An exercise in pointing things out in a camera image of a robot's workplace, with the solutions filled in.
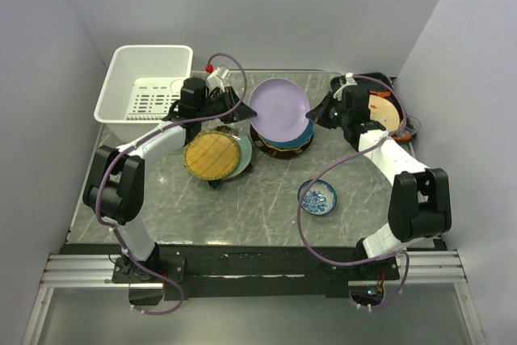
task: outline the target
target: marble surface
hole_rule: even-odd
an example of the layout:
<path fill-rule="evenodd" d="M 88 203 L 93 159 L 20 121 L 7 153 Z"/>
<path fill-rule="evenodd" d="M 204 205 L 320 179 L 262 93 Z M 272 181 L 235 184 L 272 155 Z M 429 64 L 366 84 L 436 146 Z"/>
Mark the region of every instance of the marble surface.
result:
<path fill-rule="evenodd" d="M 295 82 L 305 90 L 311 107 L 325 96 L 334 76 L 248 74 L 250 89 L 271 77 Z M 240 93 L 242 76 L 231 74 L 229 84 Z M 248 120 L 236 126 L 249 133 Z M 121 142 L 105 127 L 99 142 L 102 144 L 116 146 Z M 146 177 L 145 202 L 140 215 L 150 236 L 160 243 L 298 246 L 301 245 L 295 223 L 298 187 L 330 162 L 352 152 L 341 131 L 316 126 L 313 144 L 298 158 L 277 160 L 254 146 L 253 171 L 224 181 L 215 191 L 187 172 L 183 150 L 177 150 L 165 156 Z M 323 179 L 335 188 L 338 203 L 326 217 L 303 212 L 303 226 L 310 242 L 319 246 L 354 246 L 386 222 L 391 186 L 368 159 L 355 158 L 329 171 Z M 107 228 L 97 224 L 92 211 L 80 203 L 68 242 L 116 240 Z M 423 246 L 432 246 L 432 242 Z"/>

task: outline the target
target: white connector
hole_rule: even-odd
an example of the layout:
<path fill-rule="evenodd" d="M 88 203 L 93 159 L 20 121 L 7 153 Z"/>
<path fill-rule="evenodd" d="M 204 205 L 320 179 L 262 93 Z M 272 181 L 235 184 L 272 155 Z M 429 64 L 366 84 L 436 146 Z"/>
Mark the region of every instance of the white connector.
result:
<path fill-rule="evenodd" d="M 228 75 L 229 70 L 226 66 L 218 66 L 210 75 L 207 77 L 208 88 L 213 90 L 217 87 L 222 90 L 225 89 L 225 78 Z"/>
<path fill-rule="evenodd" d="M 337 100 L 341 100 L 342 90 L 345 89 L 347 86 L 350 85 L 357 85 L 357 82 L 355 82 L 354 74 L 353 73 L 347 73 L 345 74 L 345 84 L 341 85 L 337 91 L 334 93 L 334 98 Z"/>

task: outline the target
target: small blue bowl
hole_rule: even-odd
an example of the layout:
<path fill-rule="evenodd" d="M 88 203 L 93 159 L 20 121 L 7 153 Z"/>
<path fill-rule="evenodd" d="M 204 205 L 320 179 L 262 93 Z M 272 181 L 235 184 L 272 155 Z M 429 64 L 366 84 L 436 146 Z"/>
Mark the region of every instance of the small blue bowl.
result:
<path fill-rule="evenodd" d="M 310 181 L 305 181 L 298 189 L 298 201 L 303 190 L 309 185 Z M 326 181 L 319 179 L 309 189 L 301 207 L 314 216 L 325 216 L 332 212 L 338 203 L 338 195 L 332 186 Z"/>
<path fill-rule="evenodd" d="M 298 147 L 307 143 L 307 141 L 313 134 L 314 122 L 312 120 L 309 120 L 309 124 L 307 124 L 307 127 L 305 127 L 304 132 L 292 141 L 270 141 L 265 137 L 263 137 L 263 140 L 265 140 L 267 144 L 272 145 L 273 147 L 278 147 L 279 149 L 297 149 Z"/>

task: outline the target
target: dish rack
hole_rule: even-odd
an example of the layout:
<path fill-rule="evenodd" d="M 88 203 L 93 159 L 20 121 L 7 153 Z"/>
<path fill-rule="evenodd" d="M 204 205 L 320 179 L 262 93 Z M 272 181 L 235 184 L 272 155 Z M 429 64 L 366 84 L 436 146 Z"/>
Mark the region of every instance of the dish rack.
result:
<path fill-rule="evenodd" d="M 179 99 L 190 77 L 192 49 L 183 45 L 129 45 L 118 48 L 104 79 L 95 119 L 123 142 L 156 127 Z"/>

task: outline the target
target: round wicker mat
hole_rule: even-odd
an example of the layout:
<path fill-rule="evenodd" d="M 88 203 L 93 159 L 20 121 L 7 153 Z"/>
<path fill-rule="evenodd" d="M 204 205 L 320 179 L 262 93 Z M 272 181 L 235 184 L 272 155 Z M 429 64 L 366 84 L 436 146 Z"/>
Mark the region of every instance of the round wicker mat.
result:
<path fill-rule="evenodd" d="M 238 143 L 226 133 L 209 131 L 191 141 L 183 152 L 185 167 L 199 179 L 212 181 L 230 175 L 240 158 Z"/>

